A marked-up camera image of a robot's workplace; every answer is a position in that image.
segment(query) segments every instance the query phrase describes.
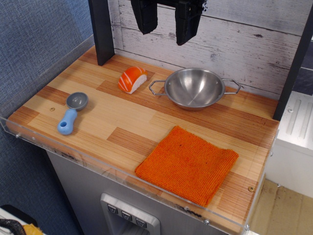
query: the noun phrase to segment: white wood panel backdrop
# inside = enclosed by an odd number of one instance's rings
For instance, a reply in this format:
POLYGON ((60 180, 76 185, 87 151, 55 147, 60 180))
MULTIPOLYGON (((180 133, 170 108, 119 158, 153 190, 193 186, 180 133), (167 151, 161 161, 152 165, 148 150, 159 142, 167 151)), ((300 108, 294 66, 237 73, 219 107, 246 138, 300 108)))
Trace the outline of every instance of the white wood panel backdrop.
POLYGON ((240 82, 245 91, 278 99, 313 0, 282 1, 210 1, 197 35, 177 46, 173 8, 159 6, 157 28, 142 35, 130 1, 109 0, 115 53, 171 70, 209 69, 240 82), (215 18, 208 16, 214 5, 215 18))

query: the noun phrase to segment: salmon nigiri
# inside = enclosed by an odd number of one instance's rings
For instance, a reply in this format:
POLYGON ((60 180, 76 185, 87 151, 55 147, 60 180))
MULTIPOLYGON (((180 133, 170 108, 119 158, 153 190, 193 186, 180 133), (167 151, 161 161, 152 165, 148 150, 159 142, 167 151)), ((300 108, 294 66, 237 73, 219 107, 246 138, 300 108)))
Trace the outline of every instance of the salmon nigiri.
POLYGON ((147 71, 140 67, 126 69, 119 78, 118 87, 122 91, 132 94, 142 83, 147 81, 147 71))

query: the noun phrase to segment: ice cream scoop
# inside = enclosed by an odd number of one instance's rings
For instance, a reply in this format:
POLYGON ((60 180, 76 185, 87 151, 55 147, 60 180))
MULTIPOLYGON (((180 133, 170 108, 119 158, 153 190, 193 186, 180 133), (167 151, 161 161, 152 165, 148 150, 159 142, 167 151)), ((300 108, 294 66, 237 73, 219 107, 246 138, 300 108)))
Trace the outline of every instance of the ice cream scoop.
POLYGON ((67 98, 66 104, 69 109, 65 112, 63 119, 58 124, 58 131, 62 135, 69 135, 73 131, 74 121, 77 118, 77 111, 87 106, 88 96, 83 92, 75 92, 67 98))

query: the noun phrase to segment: wooden countertop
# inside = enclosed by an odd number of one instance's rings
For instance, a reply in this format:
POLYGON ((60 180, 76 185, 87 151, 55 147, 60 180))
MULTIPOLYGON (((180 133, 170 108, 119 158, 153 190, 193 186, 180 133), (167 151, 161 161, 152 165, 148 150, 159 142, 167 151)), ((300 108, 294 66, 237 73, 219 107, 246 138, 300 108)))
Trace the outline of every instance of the wooden countertop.
MULTIPOLYGON (((224 95, 204 110, 186 111, 168 97, 155 96, 149 90, 153 80, 165 80, 172 72, 118 55, 98 66, 93 47, 13 113, 7 126, 13 133, 82 161, 87 167, 105 171, 112 166, 118 169, 115 174, 130 185, 145 188, 157 198, 179 205, 178 209, 187 205, 185 213, 199 219, 210 218, 211 224, 238 233, 255 196, 248 188, 257 188, 260 183, 276 135, 279 122, 271 117, 277 101, 240 91, 224 95), (117 83, 130 66, 145 68, 148 81, 133 94, 126 94, 117 83), (67 110, 66 98, 77 91, 85 92, 89 103, 78 112, 73 133, 63 136, 56 127, 67 110), (146 185, 134 174, 135 168, 176 125, 239 154, 206 209, 146 185)), ((154 90, 162 91, 163 83, 156 83, 154 90)))

